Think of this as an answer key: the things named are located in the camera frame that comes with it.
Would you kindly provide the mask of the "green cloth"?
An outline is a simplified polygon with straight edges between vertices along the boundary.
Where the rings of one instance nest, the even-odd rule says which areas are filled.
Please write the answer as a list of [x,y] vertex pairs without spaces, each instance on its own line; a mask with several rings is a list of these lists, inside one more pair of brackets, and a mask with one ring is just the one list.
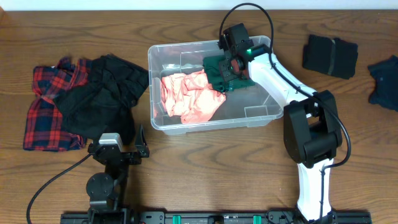
[[212,88],[218,92],[225,93],[227,91],[234,91],[240,88],[254,86],[256,83],[248,79],[235,78],[231,81],[224,81],[219,69],[219,63],[225,59],[223,55],[212,57],[205,57],[203,59],[203,68],[207,75],[208,83]]

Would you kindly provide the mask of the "black cloth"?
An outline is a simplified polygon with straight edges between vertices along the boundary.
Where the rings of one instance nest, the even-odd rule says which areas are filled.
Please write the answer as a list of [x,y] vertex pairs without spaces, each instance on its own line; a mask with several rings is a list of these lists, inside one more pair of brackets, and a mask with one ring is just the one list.
[[349,80],[354,76],[358,45],[311,34],[303,48],[302,67],[331,77]]

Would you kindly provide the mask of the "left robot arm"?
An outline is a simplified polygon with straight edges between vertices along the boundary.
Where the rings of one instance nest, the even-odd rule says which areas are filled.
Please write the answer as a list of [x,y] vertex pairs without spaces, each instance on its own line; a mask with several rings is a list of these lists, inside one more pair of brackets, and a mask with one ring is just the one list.
[[123,152],[123,142],[118,133],[104,133],[93,141],[88,152],[105,166],[104,172],[94,174],[86,184],[90,197],[89,223],[127,224],[134,222],[130,209],[124,206],[129,167],[139,165],[150,155],[141,126],[135,137],[135,150]]

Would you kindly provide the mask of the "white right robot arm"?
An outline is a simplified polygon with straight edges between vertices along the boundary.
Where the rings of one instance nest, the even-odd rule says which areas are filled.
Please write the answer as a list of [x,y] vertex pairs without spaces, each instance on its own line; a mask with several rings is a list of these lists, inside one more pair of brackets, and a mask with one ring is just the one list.
[[225,80],[248,78],[265,89],[283,109],[284,145],[297,163],[297,209],[303,223],[333,223],[329,175],[342,143],[336,103],[329,91],[317,92],[287,71],[271,44],[254,44],[244,24],[221,29],[219,65]]

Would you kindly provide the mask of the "black crumpled garment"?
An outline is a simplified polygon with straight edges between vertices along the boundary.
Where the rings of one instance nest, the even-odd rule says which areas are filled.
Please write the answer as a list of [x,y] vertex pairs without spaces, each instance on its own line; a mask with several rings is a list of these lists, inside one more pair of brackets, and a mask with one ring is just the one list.
[[69,133],[99,139],[118,133],[124,145],[136,135],[131,108],[149,86],[149,72],[115,55],[91,63],[88,83],[59,94],[54,103]]

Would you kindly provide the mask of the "clear plastic storage bin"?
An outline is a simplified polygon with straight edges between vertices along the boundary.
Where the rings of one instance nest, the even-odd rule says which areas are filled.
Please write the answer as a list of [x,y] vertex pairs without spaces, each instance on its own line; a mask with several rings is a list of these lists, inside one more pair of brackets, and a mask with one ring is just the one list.
[[283,117],[283,109],[260,85],[226,93],[226,101],[205,123],[183,124],[170,117],[161,100],[161,79],[174,73],[192,73],[203,68],[203,59],[223,55],[217,40],[153,45],[148,49],[150,121],[167,135],[214,129],[265,126]]

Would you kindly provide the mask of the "pink crumpled cloth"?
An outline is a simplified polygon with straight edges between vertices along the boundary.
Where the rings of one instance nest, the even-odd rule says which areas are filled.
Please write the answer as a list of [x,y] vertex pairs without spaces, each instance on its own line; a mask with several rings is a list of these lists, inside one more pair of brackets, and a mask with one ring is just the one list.
[[205,71],[200,70],[163,77],[161,101],[170,117],[179,116],[181,123],[190,124],[209,121],[226,96],[214,90]]

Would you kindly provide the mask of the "red plaid shirt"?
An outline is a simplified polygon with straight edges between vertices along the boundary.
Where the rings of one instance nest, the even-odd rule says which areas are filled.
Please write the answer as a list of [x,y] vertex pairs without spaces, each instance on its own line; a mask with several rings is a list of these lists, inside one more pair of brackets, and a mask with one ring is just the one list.
[[42,65],[33,69],[35,100],[27,112],[24,150],[64,152],[85,147],[85,138],[63,128],[62,114],[53,99],[73,87],[86,84],[90,68],[89,59],[79,59],[74,64],[70,57],[64,57],[55,66]]

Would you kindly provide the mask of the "dark navy cloth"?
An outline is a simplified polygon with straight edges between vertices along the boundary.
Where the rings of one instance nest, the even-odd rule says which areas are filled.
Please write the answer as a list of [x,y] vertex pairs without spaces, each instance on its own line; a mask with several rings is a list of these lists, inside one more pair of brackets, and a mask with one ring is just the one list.
[[397,111],[397,56],[369,65],[368,70],[376,82],[369,103]]

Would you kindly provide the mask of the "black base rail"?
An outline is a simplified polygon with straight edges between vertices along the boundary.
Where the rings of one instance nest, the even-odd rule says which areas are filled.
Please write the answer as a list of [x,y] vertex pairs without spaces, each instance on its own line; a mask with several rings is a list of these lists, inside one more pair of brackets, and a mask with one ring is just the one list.
[[271,210],[266,213],[164,213],[143,212],[132,215],[118,213],[67,213],[61,224],[125,223],[125,224],[294,224],[306,223],[297,212]]

